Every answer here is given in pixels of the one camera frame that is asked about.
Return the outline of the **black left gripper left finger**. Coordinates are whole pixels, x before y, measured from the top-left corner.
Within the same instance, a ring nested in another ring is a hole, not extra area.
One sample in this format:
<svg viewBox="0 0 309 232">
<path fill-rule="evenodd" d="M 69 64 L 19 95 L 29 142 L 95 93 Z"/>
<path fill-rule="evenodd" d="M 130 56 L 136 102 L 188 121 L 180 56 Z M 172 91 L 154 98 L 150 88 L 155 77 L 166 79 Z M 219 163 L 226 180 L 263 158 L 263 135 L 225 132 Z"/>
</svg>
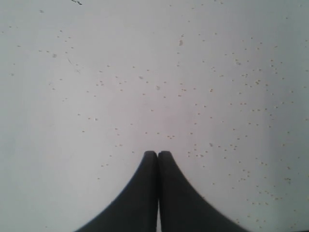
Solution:
<svg viewBox="0 0 309 232">
<path fill-rule="evenodd" d="M 121 193 L 79 232 L 155 232 L 158 213 L 158 160 L 146 151 Z"/>
</svg>

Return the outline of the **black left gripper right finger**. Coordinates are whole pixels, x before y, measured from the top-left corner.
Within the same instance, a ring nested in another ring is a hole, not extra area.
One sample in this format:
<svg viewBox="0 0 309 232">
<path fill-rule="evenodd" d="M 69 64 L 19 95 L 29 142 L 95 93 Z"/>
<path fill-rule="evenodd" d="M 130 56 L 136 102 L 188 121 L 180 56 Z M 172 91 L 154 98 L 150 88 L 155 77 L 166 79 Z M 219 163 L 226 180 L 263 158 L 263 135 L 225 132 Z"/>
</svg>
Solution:
<svg viewBox="0 0 309 232">
<path fill-rule="evenodd" d="M 159 210 L 163 232 L 245 232 L 192 187 L 172 153 L 158 154 Z"/>
</svg>

